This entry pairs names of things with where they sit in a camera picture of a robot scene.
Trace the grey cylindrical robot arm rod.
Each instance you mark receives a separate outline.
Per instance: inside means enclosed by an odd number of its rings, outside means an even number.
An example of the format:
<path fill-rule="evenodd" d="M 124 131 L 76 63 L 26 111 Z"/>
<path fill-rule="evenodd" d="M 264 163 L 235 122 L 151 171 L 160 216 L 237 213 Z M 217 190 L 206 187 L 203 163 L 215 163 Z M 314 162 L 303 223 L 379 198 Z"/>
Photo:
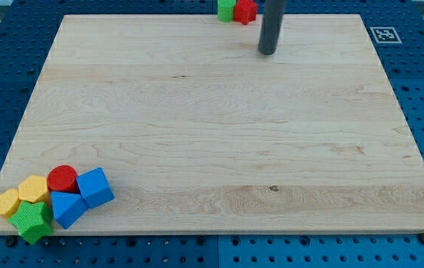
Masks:
<path fill-rule="evenodd" d="M 276 52 L 286 0 L 266 0 L 262 17 L 258 50 L 269 56 Z"/>

